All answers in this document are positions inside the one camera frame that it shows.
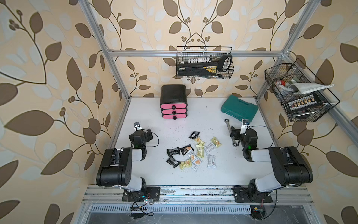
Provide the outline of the black cookie packet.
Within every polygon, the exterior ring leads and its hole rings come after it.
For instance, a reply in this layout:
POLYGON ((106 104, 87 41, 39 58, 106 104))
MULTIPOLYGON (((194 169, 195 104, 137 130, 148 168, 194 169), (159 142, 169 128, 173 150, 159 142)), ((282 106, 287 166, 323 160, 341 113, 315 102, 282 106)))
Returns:
POLYGON ((181 151, 180 151, 179 147, 170 148, 170 149, 167 149, 167 154, 169 157, 171 157, 173 155, 181 155, 181 151))
POLYGON ((198 138, 199 135, 200 135, 200 132, 194 131, 194 132, 191 133, 191 135, 189 136, 189 138, 192 139, 192 140, 194 140, 194 139, 198 138))
POLYGON ((175 160, 172 156, 169 157, 166 161, 168 164, 170 164, 174 169, 181 165, 180 161, 175 160))
POLYGON ((182 153, 182 155, 187 155, 190 154, 194 151, 193 147, 189 144, 186 145, 184 147, 180 147, 180 152, 182 153))

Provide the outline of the pink bottom drawer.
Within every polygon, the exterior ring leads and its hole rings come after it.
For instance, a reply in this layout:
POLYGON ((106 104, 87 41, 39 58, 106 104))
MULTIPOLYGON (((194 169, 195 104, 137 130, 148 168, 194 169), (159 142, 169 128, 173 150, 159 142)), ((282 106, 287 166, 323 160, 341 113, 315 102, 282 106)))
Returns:
POLYGON ((162 118, 164 119, 173 119, 173 120, 177 120, 177 119, 184 119, 187 117, 186 113, 180 113, 180 114, 163 114, 162 118))

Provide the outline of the black cookie packet top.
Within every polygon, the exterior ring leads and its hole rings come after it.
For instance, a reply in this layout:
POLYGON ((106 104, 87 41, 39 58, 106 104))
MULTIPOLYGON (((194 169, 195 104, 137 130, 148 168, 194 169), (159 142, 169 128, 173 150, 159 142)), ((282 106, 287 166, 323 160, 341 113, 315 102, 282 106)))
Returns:
POLYGON ((194 139, 198 138, 199 135, 200 135, 200 132, 194 131, 194 132, 191 133, 191 135, 189 136, 189 138, 192 139, 192 140, 194 140, 194 139))

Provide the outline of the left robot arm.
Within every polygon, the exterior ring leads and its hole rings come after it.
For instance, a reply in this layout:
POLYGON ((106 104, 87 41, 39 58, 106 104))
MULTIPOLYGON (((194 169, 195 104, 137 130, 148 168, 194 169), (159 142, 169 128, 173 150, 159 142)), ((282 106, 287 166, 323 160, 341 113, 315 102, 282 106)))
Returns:
POLYGON ((129 135, 130 147, 106 149, 97 173, 97 186, 117 186, 129 192, 145 193, 145 180, 132 173, 132 163, 145 159, 147 143, 152 139, 150 129, 139 129, 129 135))

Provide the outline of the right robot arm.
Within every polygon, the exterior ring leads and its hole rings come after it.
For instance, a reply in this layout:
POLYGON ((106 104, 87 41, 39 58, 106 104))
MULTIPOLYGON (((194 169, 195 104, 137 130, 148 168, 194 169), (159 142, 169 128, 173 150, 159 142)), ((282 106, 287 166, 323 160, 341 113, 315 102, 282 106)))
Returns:
POLYGON ((252 179, 246 192, 248 195, 270 193, 286 186, 301 186, 313 181, 313 173, 296 147, 257 147, 258 136, 253 129, 232 128, 230 133, 235 141, 242 145, 243 157, 248 162, 267 162, 272 172, 261 178, 252 179))

